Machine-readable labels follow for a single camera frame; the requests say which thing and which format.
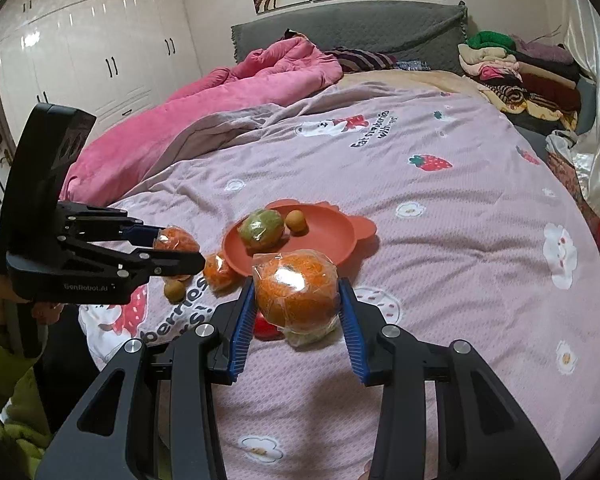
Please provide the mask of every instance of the strawberry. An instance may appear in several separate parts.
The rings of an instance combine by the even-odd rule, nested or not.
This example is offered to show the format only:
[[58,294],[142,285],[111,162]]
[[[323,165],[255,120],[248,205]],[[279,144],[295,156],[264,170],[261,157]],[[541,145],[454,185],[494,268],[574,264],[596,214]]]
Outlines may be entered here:
[[533,155],[531,155],[531,153],[526,152],[525,150],[521,150],[518,146],[516,146],[516,150],[518,150],[518,153],[520,154],[520,156],[522,158],[524,158],[526,161],[531,162],[532,164],[535,164],[536,166],[540,166],[540,161],[537,160]]
[[439,171],[453,167],[444,158],[433,155],[411,155],[409,164],[413,164],[416,168],[420,168],[424,171]]
[[284,335],[278,327],[272,325],[264,319],[261,312],[256,315],[256,323],[253,327],[253,335],[261,341],[274,341],[275,339],[282,339]]

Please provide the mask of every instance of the orange plate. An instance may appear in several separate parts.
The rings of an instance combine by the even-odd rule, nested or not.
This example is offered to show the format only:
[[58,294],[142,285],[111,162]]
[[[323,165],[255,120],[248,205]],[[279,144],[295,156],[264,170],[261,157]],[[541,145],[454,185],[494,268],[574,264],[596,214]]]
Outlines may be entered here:
[[[301,204],[298,200],[278,200],[267,205],[275,209],[283,218],[295,209],[304,213],[307,231],[302,235],[290,235],[285,230],[282,240],[264,252],[289,253],[298,249],[320,251],[337,266],[351,256],[359,240],[376,234],[376,224],[362,216],[347,216],[337,206],[328,202]],[[222,250],[227,263],[243,276],[253,273],[253,255],[263,251],[250,251],[244,246],[238,227],[244,218],[231,227],[222,240]]]

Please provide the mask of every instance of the folded clothes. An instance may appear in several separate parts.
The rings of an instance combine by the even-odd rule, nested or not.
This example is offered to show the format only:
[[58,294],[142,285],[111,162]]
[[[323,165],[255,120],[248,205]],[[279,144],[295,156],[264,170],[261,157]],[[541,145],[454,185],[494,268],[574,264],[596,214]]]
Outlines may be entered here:
[[524,74],[522,81],[527,90],[542,96],[548,102],[555,103],[557,108],[563,112],[579,112],[582,108],[580,92],[576,89],[568,88],[535,74]]
[[480,69],[480,81],[487,81],[496,77],[513,76],[522,82],[522,76],[510,68],[496,68],[493,66],[483,66]]
[[535,57],[527,56],[521,52],[516,54],[516,59],[520,62],[527,63],[529,65],[537,66],[549,72],[553,72],[565,79],[570,79],[573,82],[580,80],[580,67],[576,62],[569,65],[564,63],[556,63],[555,61],[545,61],[544,59],[536,59]]
[[482,61],[482,62],[476,63],[474,65],[469,65],[462,58],[462,56],[458,56],[458,59],[460,60],[460,66],[462,67],[462,70],[464,70],[468,75],[472,75],[472,76],[479,76],[480,70],[482,70],[483,67],[485,67],[485,66],[492,66],[494,68],[508,68],[515,72],[518,72],[518,69],[520,68],[520,66],[517,62],[511,63],[509,61],[494,60],[494,61]]
[[529,65],[524,62],[519,62],[518,63],[518,72],[521,75],[522,74],[535,74],[535,75],[543,77],[545,79],[549,79],[550,81],[555,81],[557,83],[560,83],[561,85],[564,85],[567,88],[571,88],[571,89],[576,88],[576,83],[574,83],[572,80],[566,79],[566,78],[564,78],[560,75],[557,75],[553,72],[549,72],[548,70],[545,70],[544,68],[540,68],[539,66]]
[[573,63],[573,56],[570,52],[560,46],[545,45],[537,41],[523,41],[518,36],[511,35],[511,39],[516,42],[516,49],[522,54],[535,57],[536,59],[544,59],[545,61],[555,61],[570,65]]
[[482,84],[493,91],[493,93],[507,106],[515,106],[525,102],[527,92],[522,86],[508,84],[498,85],[492,83],[493,81],[496,81],[496,79],[483,81]]
[[476,50],[467,44],[460,43],[458,45],[458,52],[462,56],[462,59],[469,65],[495,60],[508,61],[510,63],[516,62],[516,58],[511,54],[507,55],[507,52],[500,46],[486,46]]
[[522,84],[522,80],[518,79],[515,75],[511,74],[501,74],[498,77],[491,77],[484,80],[481,80],[483,85],[486,86],[519,86],[524,88]]
[[541,107],[547,108],[548,110],[552,110],[554,112],[560,110],[560,107],[555,102],[542,97],[540,94],[529,92],[527,99]]
[[500,46],[508,54],[514,54],[516,51],[516,42],[506,34],[493,32],[491,30],[483,30],[478,32],[474,37],[466,40],[466,44],[471,48],[480,49],[487,46]]

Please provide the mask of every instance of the striped pillow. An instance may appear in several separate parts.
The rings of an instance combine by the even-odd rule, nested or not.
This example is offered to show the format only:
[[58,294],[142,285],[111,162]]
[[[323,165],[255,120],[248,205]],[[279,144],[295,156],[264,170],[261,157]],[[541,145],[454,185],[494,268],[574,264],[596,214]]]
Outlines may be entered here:
[[394,56],[358,48],[344,48],[343,46],[327,50],[325,54],[333,54],[345,74],[369,72],[370,70],[390,70],[395,68],[397,62]]

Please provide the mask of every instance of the strawberry print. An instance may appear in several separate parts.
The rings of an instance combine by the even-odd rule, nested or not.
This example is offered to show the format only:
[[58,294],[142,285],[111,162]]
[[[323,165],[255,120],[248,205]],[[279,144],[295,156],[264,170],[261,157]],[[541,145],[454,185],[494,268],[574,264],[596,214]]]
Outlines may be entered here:
[[120,309],[120,316],[111,324],[101,324],[100,328],[113,330],[116,335],[127,330],[131,337],[138,335],[138,326],[146,317],[146,285],[136,288],[131,295],[131,302],[126,305],[109,305],[107,309]]
[[439,158],[433,155],[411,155],[409,164],[413,164],[416,168],[424,171],[439,171],[452,168],[451,163],[444,158]]
[[540,161],[537,160],[533,155],[531,155],[531,153],[526,152],[525,150],[521,150],[519,146],[516,146],[516,150],[518,150],[520,156],[524,158],[527,162],[531,162],[536,166],[540,166]]

